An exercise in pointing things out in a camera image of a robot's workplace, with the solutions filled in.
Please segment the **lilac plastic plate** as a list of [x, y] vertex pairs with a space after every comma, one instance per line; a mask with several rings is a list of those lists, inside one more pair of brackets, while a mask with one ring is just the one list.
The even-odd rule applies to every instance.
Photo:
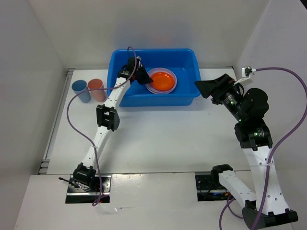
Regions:
[[154, 94], [171, 93], [177, 86], [177, 77], [169, 69], [154, 68], [148, 71], [153, 82], [146, 84], [148, 91]]

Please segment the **blue plastic cup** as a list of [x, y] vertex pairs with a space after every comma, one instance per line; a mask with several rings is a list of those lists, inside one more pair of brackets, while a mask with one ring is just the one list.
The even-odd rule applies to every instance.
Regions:
[[78, 95], [78, 98], [83, 103], [88, 103], [91, 100], [90, 92], [88, 91], [87, 82], [84, 80], [77, 80], [75, 81], [72, 86], [72, 90], [75, 92], [75, 94]]

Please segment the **pink plastic plate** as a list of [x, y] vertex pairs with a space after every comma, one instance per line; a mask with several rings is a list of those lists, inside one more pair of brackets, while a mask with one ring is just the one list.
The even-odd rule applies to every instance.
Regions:
[[154, 88], [147, 88], [147, 90], [153, 94], [169, 94], [171, 93], [174, 89], [170, 89], [168, 91], [160, 91]]

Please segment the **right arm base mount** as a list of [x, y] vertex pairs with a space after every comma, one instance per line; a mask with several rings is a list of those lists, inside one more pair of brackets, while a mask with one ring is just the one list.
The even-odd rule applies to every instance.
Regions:
[[195, 173], [198, 202], [227, 200], [230, 192], [223, 186], [213, 182], [209, 172]]

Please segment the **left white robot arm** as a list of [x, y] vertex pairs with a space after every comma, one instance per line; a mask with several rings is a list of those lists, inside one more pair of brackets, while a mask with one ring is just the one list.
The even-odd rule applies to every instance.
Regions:
[[95, 138], [91, 141], [88, 153], [73, 172], [74, 183], [86, 192], [100, 185], [95, 178], [100, 174], [99, 158], [108, 138], [119, 127], [118, 107], [134, 81], [141, 85], [153, 81], [142, 65], [140, 56], [128, 59], [127, 64], [118, 72], [116, 83], [111, 89], [110, 95], [102, 105], [96, 107], [97, 132]]

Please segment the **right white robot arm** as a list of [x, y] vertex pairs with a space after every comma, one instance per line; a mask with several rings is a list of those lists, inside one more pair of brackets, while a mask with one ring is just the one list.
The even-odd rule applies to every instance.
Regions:
[[224, 105], [237, 120], [235, 135], [252, 174], [252, 192], [228, 165], [214, 166], [210, 182], [215, 188], [225, 187], [242, 207], [242, 217], [250, 230], [278, 226], [298, 221], [298, 214], [285, 201], [272, 153], [273, 142], [263, 117], [268, 111], [268, 96], [258, 88], [247, 92], [240, 83], [224, 74], [214, 80], [195, 82], [203, 98]]

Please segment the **orange plastic plate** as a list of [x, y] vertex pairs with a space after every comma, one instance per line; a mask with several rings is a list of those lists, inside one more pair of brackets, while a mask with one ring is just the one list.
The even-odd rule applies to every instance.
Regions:
[[166, 72], [156, 72], [151, 78], [153, 79], [151, 85], [160, 91], [168, 91], [175, 85], [174, 78]]

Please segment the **salmon pink plastic cup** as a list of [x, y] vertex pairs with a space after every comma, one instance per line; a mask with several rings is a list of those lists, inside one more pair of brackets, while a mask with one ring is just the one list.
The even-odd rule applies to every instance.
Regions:
[[98, 102], [104, 102], [106, 99], [104, 84], [101, 79], [92, 79], [88, 82], [87, 87], [91, 90], [91, 94]]

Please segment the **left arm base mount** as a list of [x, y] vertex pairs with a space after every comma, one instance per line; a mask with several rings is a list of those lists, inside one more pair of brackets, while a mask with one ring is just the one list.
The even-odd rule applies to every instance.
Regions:
[[[110, 191], [111, 191], [111, 175], [102, 176], [102, 198], [99, 203], [110, 202]], [[99, 196], [99, 178], [96, 175], [94, 179], [94, 187], [90, 188], [87, 185], [75, 182], [73, 176], [70, 175], [69, 179], [59, 177], [59, 180], [64, 181], [68, 184], [66, 193], [66, 204], [86, 204], [93, 203]]]

